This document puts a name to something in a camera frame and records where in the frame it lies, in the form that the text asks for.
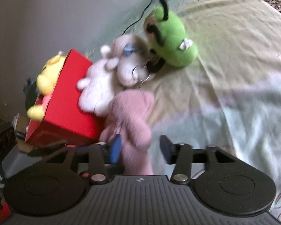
stuffed animal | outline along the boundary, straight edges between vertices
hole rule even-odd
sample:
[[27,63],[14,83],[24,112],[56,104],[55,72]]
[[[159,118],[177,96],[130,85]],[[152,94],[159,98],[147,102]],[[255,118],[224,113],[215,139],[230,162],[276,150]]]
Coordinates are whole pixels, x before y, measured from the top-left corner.
[[106,68],[106,64],[110,61],[110,54],[110,47],[102,46],[102,59],[91,65],[86,77],[77,83],[77,89],[82,91],[78,102],[80,109],[94,113],[98,117],[107,115],[109,102],[123,90],[118,82],[116,71]]
[[154,51],[174,67],[189,65],[198,56],[195,43],[189,39],[180,18],[168,10],[166,0],[145,19],[144,31]]
[[123,86],[132,87],[148,77],[145,65],[149,58],[149,49],[139,36],[127,34],[115,39],[111,45],[111,56],[112,59],[107,62],[106,67],[108,70],[117,67],[117,77]]
[[35,121],[42,121],[54,87],[57,83],[59,73],[64,66],[66,57],[59,52],[55,57],[49,59],[44,65],[42,72],[37,77],[37,87],[44,96],[41,105],[35,105],[28,109],[27,116]]
[[107,127],[101,133],[100,141],[109,142],[116,134],[121,135],[125,175],[153,175],[148,157],[151,130],[146,124],[153,104],[151,92],[138,90],[120,92],[110,102]]

round silver bolt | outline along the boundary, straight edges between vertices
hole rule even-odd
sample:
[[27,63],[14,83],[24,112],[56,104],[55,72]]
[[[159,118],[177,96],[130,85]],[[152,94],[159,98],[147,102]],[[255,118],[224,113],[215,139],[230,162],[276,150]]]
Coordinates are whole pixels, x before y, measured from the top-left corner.
[[176,174],[174,177],[173,177],[174,180],[178,181],[178,182],[184,182],[188,179],[188,177],[184,174]]
[[96,182],[103,182],[106,177],[103,174],[95,174],[91,177],[91,179]]

green plush toy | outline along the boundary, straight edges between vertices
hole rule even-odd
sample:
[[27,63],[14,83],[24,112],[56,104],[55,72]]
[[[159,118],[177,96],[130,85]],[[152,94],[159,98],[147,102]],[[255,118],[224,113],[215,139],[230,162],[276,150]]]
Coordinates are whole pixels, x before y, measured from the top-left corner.
[[189,39],[180,18],[168,10],[166,0],[146,18],[144,30],[156,54],[174,67],[189,65],[198,56],[198,49]]

white wall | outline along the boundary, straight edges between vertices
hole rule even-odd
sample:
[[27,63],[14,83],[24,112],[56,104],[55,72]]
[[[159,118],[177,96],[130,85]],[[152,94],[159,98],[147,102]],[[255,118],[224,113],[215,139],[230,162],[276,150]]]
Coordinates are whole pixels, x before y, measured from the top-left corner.
[[108,20],[139,1],[0,0],[0,117],[25,114],[25,80],[50,57],[83,50]]

cardboard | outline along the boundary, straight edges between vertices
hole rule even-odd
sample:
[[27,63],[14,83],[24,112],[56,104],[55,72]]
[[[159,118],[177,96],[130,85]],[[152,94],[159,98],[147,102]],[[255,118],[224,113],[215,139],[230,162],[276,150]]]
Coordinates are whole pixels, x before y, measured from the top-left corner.
[[[26,133],[26,128],[29,125],[29,118],[26,116],[22,116],[20,114],[16,115],[13,121],[13,126],[15,131]],[[25,143],[25,140],[16,138],[17,139],[17,146],[20,152],[22,153],[29,153],[34,149],[33,146]]]
[[[78,107],[81,92],[78,80],[92,63],[75,50],[71,50],[60,72],[44,119],[30,120],[25,142],[36,147],[46,147],[66,142],[76,146],[87,146],[98,142],[104,128],[104,119],[83,113]],[[42,102],[40,96],[36,104]]]

